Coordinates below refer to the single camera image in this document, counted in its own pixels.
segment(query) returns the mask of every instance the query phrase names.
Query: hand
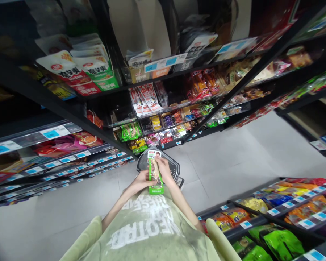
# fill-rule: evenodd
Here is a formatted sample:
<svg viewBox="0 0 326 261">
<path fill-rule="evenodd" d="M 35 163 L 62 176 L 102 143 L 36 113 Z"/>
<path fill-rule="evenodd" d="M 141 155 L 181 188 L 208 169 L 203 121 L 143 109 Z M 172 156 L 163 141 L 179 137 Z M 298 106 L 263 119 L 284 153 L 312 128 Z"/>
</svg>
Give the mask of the hand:
<svg viewBox="0 0 326 261">
<path fill-rule="evenodd" d="M 168 160 L 161 158 L 160 156 L 155 156 L 155 160 L 158 163 L 159 172 L 162 176 L 163 182 L 167 185 L 171 182 L 175 183 L 173 176 L 171 175 L 171 172 L 170 172 Z"/>
<path fill-rule="evenodd" d="M 135 178 L 135 180 L 129 185 L 128 189 L 131 189 L 134 194 L 140 190 L 156 185 L 157 181 L 149 181 L 149 170 L 143 170 Z"/>
</svg>

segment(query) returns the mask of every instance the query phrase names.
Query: green snack bag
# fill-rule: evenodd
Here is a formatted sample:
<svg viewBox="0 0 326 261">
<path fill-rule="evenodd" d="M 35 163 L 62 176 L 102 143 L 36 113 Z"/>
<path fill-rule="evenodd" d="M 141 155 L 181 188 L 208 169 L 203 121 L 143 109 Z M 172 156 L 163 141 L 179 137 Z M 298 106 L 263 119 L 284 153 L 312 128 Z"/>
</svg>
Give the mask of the green snack bag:
<svg viewBox="0 0 326 261">
<path fill-rule="evenodd" d="M 243 261 L 273 261 L 261 246 L 256 245 L 247 236 L 242 237 L 232 246 Z"/>
<path fill-rule="evenodd" d="M 162 176 L 159 172 L 158 163 L 154 157 L 158 155 L 161 157 L 162 153 L 157 150 L 149 150 L 147 153 L 147 158 L 149 161 L 149 180 L 157 180 L 157 184 L 154 186 L 149 186 L 149 194 L 151 195 L 161 195 L 164 194 L 164 186 L 162 181 Z"/>
<path fill-rule="evenodd" d="M 270 250 L 280 261 L 291 261 L 305 253 L 298 238 L 282 227 L 264 225 L 250 229 L 249 233 L 264 249 Z"/>
</svg>

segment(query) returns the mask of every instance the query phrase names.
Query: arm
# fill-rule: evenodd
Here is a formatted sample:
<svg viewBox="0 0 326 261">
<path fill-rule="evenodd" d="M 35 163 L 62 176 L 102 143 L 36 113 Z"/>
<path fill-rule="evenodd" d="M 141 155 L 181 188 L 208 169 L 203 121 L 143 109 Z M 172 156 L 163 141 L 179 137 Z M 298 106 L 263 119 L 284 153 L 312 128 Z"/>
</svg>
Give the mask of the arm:
<svg viewBox="0 0 326 261">
<path fill-rule="evenodd" d="M 118 212 L 122 209 L 124 204 L 136 193 L 140 190 L 144 189 L 148 186 L 156 185 L 157 181 L 148 181 L 149 170 L 143 170 L 139 173 L 139 175 L 135 178 L 135 180 L 129 185 L 128 188 L 122 193 L 120 198 L 117 200 L 115 205 L 112 207 L 110 212 L 105 216 L 102 220 L 101 224 L 103 227 L 103 233 L 113 221 L 113 219 L 117 216 Z"/>
<path fill-rule="evenodd" d="M 205 233 L 202 224 L 199 222 L 196 214 L 193 212 L 189 204 L 187 203 L 184 195 L 179 189 L 178 185 L 175 183 L 175 180 L 171 176 L 169 163 L 166 159 L 155 157 L 159 165 L 159 171 L 162 175 L 163 182 L 169 188 L 170 194 L 173 198 L 175 205 L 180 209 L 180 211 L 187 217 L 187 219 L 195 226 L 196 229 Z"/>
</svg>

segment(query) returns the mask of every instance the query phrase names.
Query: blue snack package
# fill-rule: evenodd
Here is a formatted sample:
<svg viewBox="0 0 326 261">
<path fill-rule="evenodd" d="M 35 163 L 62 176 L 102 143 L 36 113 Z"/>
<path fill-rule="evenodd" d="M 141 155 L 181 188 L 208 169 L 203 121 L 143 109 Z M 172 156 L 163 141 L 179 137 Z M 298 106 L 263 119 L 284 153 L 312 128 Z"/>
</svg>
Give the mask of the blue snack package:
<svg viewBox="0 0 326 261">
<path fill-rule="evenodd" d="M 272 208 L 277 207 L 291 199 L 293 197 L 287 195 L 280 195 L 276 193 L 259 193 L 254 195 L 255 198 L 262 199 L 267 205 Z"/>
</svg>

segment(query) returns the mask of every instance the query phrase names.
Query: pink snack package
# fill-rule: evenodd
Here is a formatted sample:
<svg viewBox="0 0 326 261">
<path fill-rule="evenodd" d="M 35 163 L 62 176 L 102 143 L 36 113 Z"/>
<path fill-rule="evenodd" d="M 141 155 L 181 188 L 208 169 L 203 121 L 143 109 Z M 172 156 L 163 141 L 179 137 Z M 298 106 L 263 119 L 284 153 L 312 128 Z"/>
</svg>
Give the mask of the pink snack package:
<svg viewBox="0 0 326 261">
<path fill-rule="evenodd" d="M 157 95 L 153 89 L 153 83 L 138 86 L 138 92 L 143 96 L 145 103 L 148 105 L 151 111 L 158 111 L 162 109 L 162 107 L 158 104 Z"/>
<path fill-rule="evenodd" d="M 101 92 L 82 68 L 77 66 L 70 53 L 66 50 L 39 58 L 36 62 L 50 72 L 58 75 L 82 96 Z"/>
</svg>

